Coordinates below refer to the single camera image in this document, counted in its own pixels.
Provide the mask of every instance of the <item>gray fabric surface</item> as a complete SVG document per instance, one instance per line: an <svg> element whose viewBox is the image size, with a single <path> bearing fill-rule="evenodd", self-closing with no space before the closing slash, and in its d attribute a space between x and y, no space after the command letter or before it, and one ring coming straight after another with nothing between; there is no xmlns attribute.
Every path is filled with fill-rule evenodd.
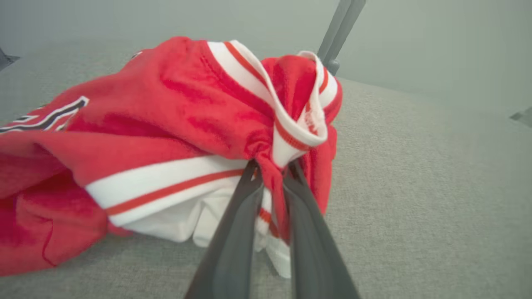
<svg viewBox="0 0 532 299"><path fill-rule="evenodd" d="M74 43L0 72L0 121L120 69L127 43ZM363 298L531 298L532 130L509 118L341 80L326 220ZM109 236L1 298L182 298L203 249ZM255 298L290 298L264 254Z"/></svg>

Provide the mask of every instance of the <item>gray wall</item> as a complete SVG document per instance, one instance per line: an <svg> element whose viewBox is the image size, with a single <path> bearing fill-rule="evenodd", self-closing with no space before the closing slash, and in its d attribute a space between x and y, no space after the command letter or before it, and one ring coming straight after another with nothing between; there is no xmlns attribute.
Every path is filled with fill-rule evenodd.
<svg viewBox="0 0 532 299"><path fill-rule="evenodd" d="M0 46L24 56L73 38L139 47L239 39L259 57L316 51L338 0L3 0ZM368 0L340 77L510 115L532 105L530 0Z"/></svg>

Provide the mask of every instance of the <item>clothing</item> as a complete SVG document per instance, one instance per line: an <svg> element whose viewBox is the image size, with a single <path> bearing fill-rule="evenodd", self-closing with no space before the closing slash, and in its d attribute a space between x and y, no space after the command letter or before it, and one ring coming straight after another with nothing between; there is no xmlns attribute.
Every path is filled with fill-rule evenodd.
<svg viewBox="0 0 532 299"><path fill-rule="evenodd" d="M341 101L310 52L261 62L237 41L185 37L143 50L0 128L0 274L53 267L108 230L206 246L250 159L266 186L259 243L275 256L289 161L325 212Z"/></svg>

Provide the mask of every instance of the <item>white trim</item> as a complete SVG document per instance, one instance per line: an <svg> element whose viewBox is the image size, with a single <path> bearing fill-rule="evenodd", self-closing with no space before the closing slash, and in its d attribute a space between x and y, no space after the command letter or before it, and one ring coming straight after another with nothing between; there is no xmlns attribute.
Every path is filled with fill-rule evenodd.
<svg viewBox="0 0 532 299"><path fill-rule="evenodd" d="M59 126L57 126L57 128L55 128L54 131L61 131L63 130L68 124L68 121L66 121L64 124L60 124Z"/></svg>
<svg viewBox="0 0 532 299"><path fill-rule="evenodd" d="M131 60L135 59L137 56L139 56L141 54L142 54L142 51L139 51L139 52L135 53L129 60L131 61Z"/></svg>
<svg viewBox="0 0 532 299"><path fill-rule="evenodd" d="M262 203L261 208L270 213L271 215L271 191L268 188L264 188L263 194L262 194ZM264 221L260 214L257 216L257 219L255 221L255 227L257 229L257 232L261 234L262 236L265 236L268 233L268 230L270 229L270 222Z"/></svg>
<svg viewBox="0 0 532 299"><path fill-rule="evenodd" d="M28 122L28 121L30 121L32 119L37 118L37 117L39 117L39 115L24 115L24 116L19 117L19 118L24 118L24 119L22 119L22 120L14 120L12 122L25 123L25 122Z"/></svg>
<svg viewBox="0 0 532 299"><path fill-rule="evenodd" d="M270 91L236 60L224 43L209 41L207 44L218 64L234 81L273 107Z"/></svg>
<svg viewBox="0 0 532 299"><path fill-rule="evenodd" d="M212 173L243 169L246 163L244 160L229 160L220 156L175 160L115 173L85 188L103 209L107 209L180 182Z"/></svg>
<svg viewBox="0 0 532 299"><path fill-rule="evenodd" d="M193 202L197 202L198 200L207 200L209 196L215 193L217 190L224 188L232 188L234 190L236 188L236 185L238 184L239 179L240 177L230 177L197 185L195 187L185 189L178 193L161 197L156 201L146 203L129 211L109 216L109 220L116 226L124 226L128 223L145 218L149 215L163 211L172 206L186 204L188 202L192 204ZM200 210L197 210L197 213L198 215L195 218L199 217ZM176 214L173 215L173 217L176 219L175 221L181 219L181 217L178 217L178 215Z"/></svg>
<svg viewBox="0 0 532 299"><path fill-rule="evenodd" d="M320 94L320 103L323 108L332 103L338 93L338 82L336 81L336 78L333 77L329 71L327 72L329 75L329 81L323 92Z"/></svg>
<svg viewBox="0 0 532 299"><path fill-rule="evenodd" d="M320 118L323 119L323 110L319 103L318 95L319 83L323 81L323 65L321 64L319 58L311 52L300 52L300 56L310 58L316 62L317 76L311 93L311 97L309 99L313 110L312 119L316 122L315 125L318 129L318 135L314 135L308 131L307 125L301 126L300 124L298 124L297 121L293 120L288 115L284 107L281 105L281 102L275 92L271 79L266 70L264 69L260 60L257 59L257 57L255 57L255 55L253 55L253 53L248 48L246 48L246 46L239 43L238 41L232 40L230 41L230 43L264 79L267 85L266 90L269 92L270 97L268 98L263 95L263 86L259 87L259 85L262 85L262 83L252 74L250 74L243 66L240 65L240 63L233 57L229 50L227 50L227 47L224 43L209 42L209 48L212 51L213 56L220 64L220 66L225 70L225 72L229 74L240 85L249 89L254 94L258 95L260 93L262 95L260 98L264 99L270 106L273 107L276 117L279 119L281 125L294 138L309 146L317 146L327 140L327 130L325 129L325 122L323 122L323 124L320 123Z"/></svg>
<svg viewBox="0 0 532 299"><path fill-rule="evenodd" d="M279 134L277 126L274 126L271 158L277 167L285 167L290 161L300 157L304 153L305 152L302 152L289 145Z"/></svg>
<svg viewBox="0 0 532 299"><path fill-rule="evenodd" d="M290 247L278 238L269 234L266 237L266 253L277 270L277 273L283 278L290 278L292 276L292 268L290 266Z"/></svg>
<svg viewBox="0 0 532 299"><path fill-rule="evenodd" d="M74 102L72 103L69 103L65 106L62 106L62 107L59 107L57 109L55 109L54 111L52 112L49 112L46 116L44 116L44 118L37 122L37 123L33 123L33 124L15 124L13 126L7 126L7 127L1 127L0 129L5 129L6 131L5 132L0 132L0 134L3 134L3 133L7 133L7 132L19 132L19 131L23 131L22 129L19 129L19 128L34 128L34 127L38 127L40 126L41 124L45 123L46 121L48 121L50 119L50 117L52 117L53 115L57 114L57 113L60 113L64 110L67 110L71 107L74 107L76 106L77 104L79 103L84 103L83 107L87 106L88 103L90 102L90 100L84 96L80 96L77 100L75 100ZM74 114L78 113L78 111L81 109L81 108L77 108L75 110L72 110L68 113L62 113L60 114L59 116L57 116L51 124L49 124L46 128L44 129L41 129L40 131L46 131L46 130L49 130L50 128L53 128L54 125L57 124L57 122L61 119L64 119L65 117L68 117L68 119L70 119L70 117L72 117ZM42 117L42 115L25 115L25 116L29 116L29 117L32 117L32 119L35 119L37 117Z"/></svg>

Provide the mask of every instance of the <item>printed number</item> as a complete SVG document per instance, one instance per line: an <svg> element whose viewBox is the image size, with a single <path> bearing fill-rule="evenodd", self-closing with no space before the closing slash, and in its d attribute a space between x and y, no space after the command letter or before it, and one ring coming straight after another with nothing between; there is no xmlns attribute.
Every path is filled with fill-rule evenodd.
<svg viewBox="0 0 532 299"><path fill-rule="evenodd" d="M87 106L89 99L82 96L75 102L65 105L59 109L51 111L50 113L42 115L40 112L44 110L43 107L37 108L24 115L6 127L0 128L0 134L14 131L60 131L64 129L67 122L83 107Z"/></svg>

